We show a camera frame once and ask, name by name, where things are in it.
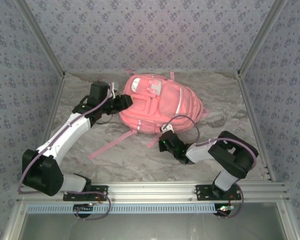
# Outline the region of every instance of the patterned wall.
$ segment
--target patterned wall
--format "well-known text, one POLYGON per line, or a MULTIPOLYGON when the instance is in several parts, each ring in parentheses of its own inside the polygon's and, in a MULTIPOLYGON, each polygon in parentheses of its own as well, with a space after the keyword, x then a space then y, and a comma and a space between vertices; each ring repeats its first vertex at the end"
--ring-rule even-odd
POLYGON ((21 157, 43 136, 58 75, 13 0, 0 0, 0 238, 14 205, 21 157))
POLYGON ((64 70, 238 69, 273 0, 27 0, 64 70))
POLYGON ((300 0, 289 0, 245 76, 278 181, 300 221, 300 0))

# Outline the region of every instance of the pink strap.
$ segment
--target pink strap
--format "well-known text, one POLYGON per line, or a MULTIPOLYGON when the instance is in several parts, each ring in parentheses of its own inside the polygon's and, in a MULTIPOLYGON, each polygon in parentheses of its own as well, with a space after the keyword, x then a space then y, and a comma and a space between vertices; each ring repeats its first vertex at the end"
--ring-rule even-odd
POLYGON ((132 75, 137 74, 137 72, 136 72, 136 71, 133 71, 133 70, 126 70, 125 72, 126 72, 127 74, 132 74, 132 75))
POLYGON ((102 148, 98 149, 97 151, 91 153, 89 155, 89 159, 94 159, 95 157, 103 154, 105 151, 109 150, 110 148, 114 147, 115 145, 121 143, 123 140, 125 140, 126 138, 130 137, 131 135, 136 134, 137 131, 136 130, 130 130, 127 131, 126 133, 122 134, 118 139, 109 142, 107 145, 103 146, 102 148))
POLYGON ((175 81, 175 72, 171 71, 170 72, 170 79, 174 82, 175 81))
POLYGON ((155 135, 155 137, 146 145, 148 148, 152 148, 156 142, 159 141, 159 138, 161 137, 162 133, 158 133, 157 135, 155 135))
POLYGON ((204 108, 201 117, 205 118, 210 113, 210 110, 208 108, 204 108))

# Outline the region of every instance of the gray marble surface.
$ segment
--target gray marble surface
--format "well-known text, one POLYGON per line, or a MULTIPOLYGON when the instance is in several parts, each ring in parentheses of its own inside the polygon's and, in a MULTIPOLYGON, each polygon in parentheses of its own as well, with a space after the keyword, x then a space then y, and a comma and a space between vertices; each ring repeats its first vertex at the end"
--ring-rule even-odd
MULTIPOLYGON (((81 73, 66 74, 65 84, 55 116, 52 133, 54 134, 68 119, 71 110, 89 93, 92 81, 119 83, 123 90, 129 76, 126 73, 81 73)), ((253 146, 257 147, 248 113, 233 73, 226 72, 176 72, 175 79, 192 88, 210 110, 197 126, 200 129, 199 142, 215 138, 227 130, 253 146)), ((107 121, 103 116, 99 121, 107 121)), ((146 145, 153 135, 138 133, 119 145, 111 148, 97 158, 90 160, 88 155, 107 143, 117 139, 129 130, 120 121, 118 114, 104 125, 95 124, 71 147, 65 155, 61 170, 64 173, 77 173, 89 177, 93 182, 141 182, 141 181, 212 181, 222 167, 213 159, 194 165, 180 164, 168 152, 159 152, 158 145, 146 145)), ((196 139, 195 128, 180 133, 186 143, 196 139)), ((258 157, 256 167, 245 180, 263 180, 265 169, 258 157)))

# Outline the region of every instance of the pink backpack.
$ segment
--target pink backpack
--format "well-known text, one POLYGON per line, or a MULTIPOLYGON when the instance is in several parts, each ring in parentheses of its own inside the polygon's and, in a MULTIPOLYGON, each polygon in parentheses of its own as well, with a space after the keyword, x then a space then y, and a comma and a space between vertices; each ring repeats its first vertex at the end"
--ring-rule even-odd
MULTIPOLYGON (((173 72, 170 73, 170 79, 157 74, 132 75, 125 85, 123 94, 130 95, 133 101, 132 106, 119 113, 122 122, 131 130, 90 154, 90 159, 137 132, 157 134, 147 145, 152 147, 161 136, 160 128, 174 116, 186 115, 198 122, 201 117, 209 114, 209 110, 204 108, 194 91, 175 82, 173 72)), ((194 126, 185 117, 174 119, 171 125, 175 133, 185 132, 194 126)))

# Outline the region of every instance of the floral wallpaper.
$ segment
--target floral wallpaper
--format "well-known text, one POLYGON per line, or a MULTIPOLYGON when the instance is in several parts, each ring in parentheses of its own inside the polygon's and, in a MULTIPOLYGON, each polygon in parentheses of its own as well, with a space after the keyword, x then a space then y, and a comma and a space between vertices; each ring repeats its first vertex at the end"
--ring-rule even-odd
POLYGON ((0 0, 0 239, 22 154, 43 136, 59 79, 15 2, 0 0))
POLYGON ((300 0, 288 0, 244 77, 278 181, 300 222, 300 0))
POLYGON ((27 0, 67 72, 238 69, 273 0, 27 0))

